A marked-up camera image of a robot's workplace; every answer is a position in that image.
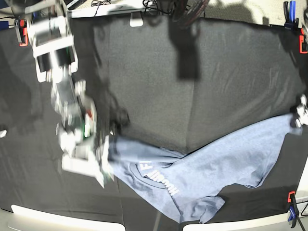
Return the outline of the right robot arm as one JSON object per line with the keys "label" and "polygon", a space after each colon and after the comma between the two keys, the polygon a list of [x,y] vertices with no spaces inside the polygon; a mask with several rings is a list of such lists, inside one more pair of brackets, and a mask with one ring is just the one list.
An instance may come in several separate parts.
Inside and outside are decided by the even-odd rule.
{"label": "right robot arm", "polygon": [[68,9],[63,0],[8,0],[21,47],[31,45],[38,82],[50,82],[51,104],[61,116],[57,135],[70,158],[101,160],[97,111],[86,95],[86,81],[75,80],[78,57]]}

